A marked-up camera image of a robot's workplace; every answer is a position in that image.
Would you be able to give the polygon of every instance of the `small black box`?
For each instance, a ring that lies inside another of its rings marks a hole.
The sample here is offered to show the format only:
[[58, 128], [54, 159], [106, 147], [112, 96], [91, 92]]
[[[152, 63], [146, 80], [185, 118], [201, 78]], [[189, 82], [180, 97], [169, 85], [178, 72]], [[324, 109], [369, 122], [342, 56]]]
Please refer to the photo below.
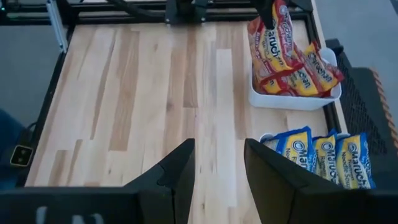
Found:
[[10, 164], [12, 166], [27, 167], [33, 155], [33, 149], [18, 145], [12, 153]]

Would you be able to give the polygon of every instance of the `gray carpet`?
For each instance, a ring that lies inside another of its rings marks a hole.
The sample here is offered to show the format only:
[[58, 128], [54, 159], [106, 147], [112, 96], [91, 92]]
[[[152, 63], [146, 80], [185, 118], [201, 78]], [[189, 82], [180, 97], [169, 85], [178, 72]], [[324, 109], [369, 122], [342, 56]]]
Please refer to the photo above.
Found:
[[[371, 67], [379, 72], [397, 121], [398, 102], [394, 95], [398, 94], [398, 19], [391, 2], [318, 0], [317, 6], [325, 38], [340, 40], [352, 66]], [[24, 125], [34, 122], [57, 57], [51, 27], [0, 27], [0, 108]]]

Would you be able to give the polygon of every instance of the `white tray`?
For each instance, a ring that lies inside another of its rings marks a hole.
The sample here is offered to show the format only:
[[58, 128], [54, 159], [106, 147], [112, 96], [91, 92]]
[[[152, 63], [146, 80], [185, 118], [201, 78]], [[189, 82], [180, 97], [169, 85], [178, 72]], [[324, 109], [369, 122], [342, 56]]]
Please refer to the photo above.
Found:
[[[322, 48], [320, 50], [321, 57], [334, 66], [337, 66], [336, 55], [329, 48]], [[322, 106], [332, 103], [341, 96], [340, 83], [331, 89], [330, 97], [302, 97], [302, 96], [277, 96], [277, 95], [263, 95], [254, 91], [252, 85], [252, 75], [249, 75], [249, 102], [255, 107], [262, 108], [279, 108], [290, 110], [316, 110]]]

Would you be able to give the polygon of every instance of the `yellow noodle package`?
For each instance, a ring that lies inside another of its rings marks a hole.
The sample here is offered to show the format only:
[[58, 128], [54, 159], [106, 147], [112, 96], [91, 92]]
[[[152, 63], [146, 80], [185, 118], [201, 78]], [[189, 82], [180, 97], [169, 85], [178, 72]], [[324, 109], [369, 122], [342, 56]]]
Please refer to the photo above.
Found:
[[339, 184], [336, 169], [336, 132], [332, 130], [326, 137], [314, 138], [312, 144], [318, 159], [316, 173], [326, 180]]
[[319, 46], [316, 42], [310, 44], [304, 55], [324, 92], [331, 90], [344, 79], [343, 74], [337, 67], [322, 60], [319, 54]]
[[277, 134], [262, 143], [304, 169], [315, 172], [317, 158], [308, 126]]
[[343, 137], [336, 147], [338, 177], [346, 189], [373, 189], [366, 134]]
[[287, 77], [271, 79], [262, 87], [266, 94], [289, 95], [289, 81]]
[[323, 89], [310, 68], [303, 52], [294, 45], [294, 55], [303, 63], [303, 67], [289, 75], [289, 86], [295, 96], [317, 96]]
[[260, 17], [248, 24], [253, 75], [261, 88], [269, 80], [290, 75], [302, 67], [293, 56], [293, 25], [283, 0], [274, 1], [272, 18], [275, 29], [267, 29]]

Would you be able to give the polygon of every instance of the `wooden tabletop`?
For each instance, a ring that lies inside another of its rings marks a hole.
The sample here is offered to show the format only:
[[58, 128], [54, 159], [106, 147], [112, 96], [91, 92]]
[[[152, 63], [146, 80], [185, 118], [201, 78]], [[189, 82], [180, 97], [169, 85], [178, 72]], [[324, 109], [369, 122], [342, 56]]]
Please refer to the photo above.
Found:
[[[327, 128], [322, 109], [249, 104], [246, 24], [77, 26], [26, 185], [122, 186], [195, 138], [190, 223], [259, 223], [244, 139]], [[294, 39], [309, 44], [303, 21]]]

